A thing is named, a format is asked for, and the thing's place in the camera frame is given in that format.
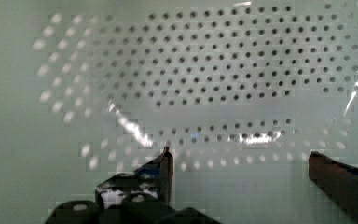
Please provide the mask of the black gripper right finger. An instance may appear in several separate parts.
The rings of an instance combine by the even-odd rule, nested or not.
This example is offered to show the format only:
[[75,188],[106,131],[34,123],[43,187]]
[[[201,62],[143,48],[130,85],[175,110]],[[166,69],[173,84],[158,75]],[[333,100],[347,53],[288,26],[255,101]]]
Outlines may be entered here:
[[358,167],[317,151],[310,153],[308,163],[309,179],[358,223]]

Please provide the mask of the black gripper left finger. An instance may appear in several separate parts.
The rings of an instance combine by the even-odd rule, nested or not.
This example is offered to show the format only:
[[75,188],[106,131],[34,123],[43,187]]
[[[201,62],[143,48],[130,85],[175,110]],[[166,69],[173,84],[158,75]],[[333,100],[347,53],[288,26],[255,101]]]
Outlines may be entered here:
[[173,155],[165,146],[155,159],[130,173],[119,173],[100,183],[95,190],[95,202],[107,209],[120,205],[135,193],[144,193],[169,203],[172,195]]

